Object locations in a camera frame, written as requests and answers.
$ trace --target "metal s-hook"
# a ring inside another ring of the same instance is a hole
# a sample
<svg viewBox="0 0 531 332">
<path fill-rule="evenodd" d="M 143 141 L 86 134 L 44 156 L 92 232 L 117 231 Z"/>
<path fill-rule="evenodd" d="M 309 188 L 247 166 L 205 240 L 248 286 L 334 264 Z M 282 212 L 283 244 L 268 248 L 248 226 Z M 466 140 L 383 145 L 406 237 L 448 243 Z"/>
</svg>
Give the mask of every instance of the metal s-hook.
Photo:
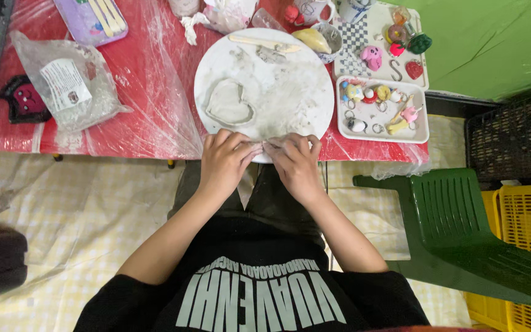
<svg viewBox="0 0 531 332">
<path fill-rule="evenodd" d="M 391 74 L 392 76 L 392 79 L 394 79 L 395 81 L 397 82 L 400 82 L 402 79 L 403 79 L 403 75 L 401 74 L 401 72 L 399 72 L 394 65 L 392 65 L 392 62 L 396 62 L 396 65 L 401 65 L 398 61 L 396 61 L 395 59 L 392 59 L 391 61 L 388 62 L 388 65 L 391 66 L 391 68 L 397 73 L 399 74 L 399 79 L 396 79 L 395 76 L 393 74 Z"/>
</svg>

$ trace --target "red tablecloth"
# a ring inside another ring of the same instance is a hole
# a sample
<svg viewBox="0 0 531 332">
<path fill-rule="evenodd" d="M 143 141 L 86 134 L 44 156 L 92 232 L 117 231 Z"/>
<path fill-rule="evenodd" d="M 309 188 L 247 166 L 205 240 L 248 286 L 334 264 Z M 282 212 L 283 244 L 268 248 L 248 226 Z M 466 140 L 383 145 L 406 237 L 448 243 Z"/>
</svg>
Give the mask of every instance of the red tablecloth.
<svg viewBox="0 0 531 332">
<path fill-rule="evenodd" d="M 194 103 L 194 75 L 206 50 L 222 34 L 196 26 L 198 45 L 189 45 L 166 0 L 115 0 L 129 24 L 126 38 L 101 46 L 114 75 L 120 101 L 134 109 L 119 113 L 81 133 L 57 133 L 45 124 L 10 124 L 7 102 L 0 99 L 0 151 L 89 154 L 126 158 L 196 159 L 206 131 Z M 291 0 L 261 0 L 289 31 L 283 20 Z M 17 0 L 8 31 L 19 30 L 32 40 L 68 36 L 53 0 Z M 0 63 L 0 89 L 13 75 L 23 74 L 8 37 Z M 396 144 L 348 140 L 334 115 L 321 139 L 320 160 L 427 160 L 427 144 Z"/>
</svg>

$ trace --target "label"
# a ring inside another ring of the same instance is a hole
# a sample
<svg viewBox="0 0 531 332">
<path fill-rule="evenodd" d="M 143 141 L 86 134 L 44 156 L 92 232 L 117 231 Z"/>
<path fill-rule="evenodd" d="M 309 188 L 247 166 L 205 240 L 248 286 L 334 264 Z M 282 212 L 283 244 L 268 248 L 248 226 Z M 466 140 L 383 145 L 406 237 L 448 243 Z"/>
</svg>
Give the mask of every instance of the label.
<svg viewBox="0 0 531 332">
<path fill-rule="evenodd" d="M 73 59 L 63 58 L 51 61 L 40 70 L 40 74 L 44 76 L 52 91 L 57 111 L 73 107 L 92 98 Z"/>
</svg>

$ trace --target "clay strawberry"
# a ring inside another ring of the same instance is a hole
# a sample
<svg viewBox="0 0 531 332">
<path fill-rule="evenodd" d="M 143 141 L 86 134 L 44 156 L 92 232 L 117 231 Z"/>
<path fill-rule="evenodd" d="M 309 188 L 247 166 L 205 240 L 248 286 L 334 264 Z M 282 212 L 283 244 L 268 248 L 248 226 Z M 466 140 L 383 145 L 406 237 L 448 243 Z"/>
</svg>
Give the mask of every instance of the clay strawberry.
<svg viewBox="0 0 531 332">
<path fill-rule="evenodd" d="M 299 9 L 296 6 L 288 6 L 284 11 L 284 18 L 290 23 L 294 23 L 296 18 L 299 16 Z"/>
<path fill-rule="evenodd" d="M 303 26 L 305 24 L 305 16 L 303 14 L 300 14 L 296 21 L 294 21 L 295 26 Z"/>
<path fill-rule="evenodd" d="M 393 42 L 388 51 L 395 57 L 400 56 L 405 51 L 405 43 L 400 40 Z"/>
<path fill-rule="evenodd" d="M 411 79 L 417 80 L 421 75 L 423 75 L 423 66 L 417 60 L 409 61 L 405 64 L 405 70 Z"/>
</svg>

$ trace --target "yellow checkered floor mat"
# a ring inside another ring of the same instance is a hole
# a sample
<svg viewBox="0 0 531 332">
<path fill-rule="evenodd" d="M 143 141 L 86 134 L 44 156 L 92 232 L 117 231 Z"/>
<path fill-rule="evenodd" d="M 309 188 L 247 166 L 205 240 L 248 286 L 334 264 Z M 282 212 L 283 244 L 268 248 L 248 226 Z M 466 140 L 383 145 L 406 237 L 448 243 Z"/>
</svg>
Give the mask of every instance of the yellow checkered floor mat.
<svg viewBox="0 0 531 332">
<path fill-rule="evenodd" d="M 464 166 L 463 123 L 430 117 L 434 168 Z M 386 259 L 407 259 L 396 193 L 352 186 L 352 176 L 372 168 L 329 162 L 329 195 Z M 54 162 L 50 155 L 0 152 L 0 223 L 28 239 L 28 277 L 0 295 L 0 331 L 73 330 L 85 303 L 166 221 L 181 170 L 183 162 L 169 170 L 160 160 L 66 155 Z M 255 173 L 252 165 L 239 186 L 243 201 Z M 461 292 L 410 283 L 433 325 L 470 326 Z"/>
</svg>

